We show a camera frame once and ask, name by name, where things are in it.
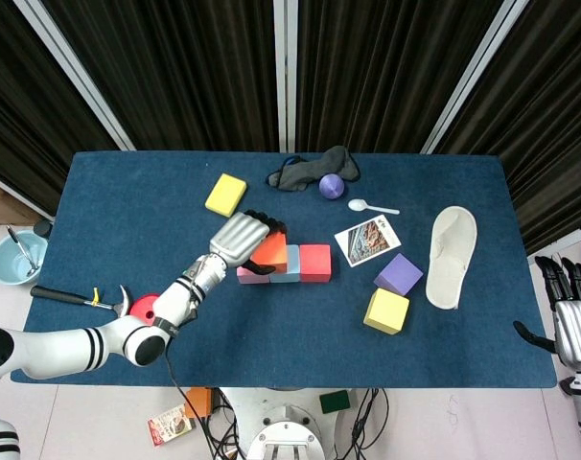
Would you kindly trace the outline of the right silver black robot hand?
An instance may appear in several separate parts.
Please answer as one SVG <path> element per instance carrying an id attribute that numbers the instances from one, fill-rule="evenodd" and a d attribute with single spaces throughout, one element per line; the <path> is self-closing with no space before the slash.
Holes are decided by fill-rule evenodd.
<path id="1" fill-rule="evenodd" d="M 541 269 L 555 331 L 549 339 L 531 332 L 522 322 L 513 323 L 527 343 L 541 348 L 575 372 L 581 372 L 581 264 L 568 258 L 559 263 L 548 257 L 535 259 Z"/>

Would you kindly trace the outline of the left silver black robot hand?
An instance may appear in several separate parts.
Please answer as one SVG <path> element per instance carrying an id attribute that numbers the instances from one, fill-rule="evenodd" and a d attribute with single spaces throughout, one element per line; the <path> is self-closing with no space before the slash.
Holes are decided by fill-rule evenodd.
<path id="1" fill-rule="evenodd" d="M 256 263 L 251 257 L 268 236 L 278 233 L 287 233 L 283 221 L 254 210 L 238 212 L 210 240 L 210 252 L 219 256 L 227 268 L 240 266 L 257 275 L 269 275 L 275 267 Z"/>

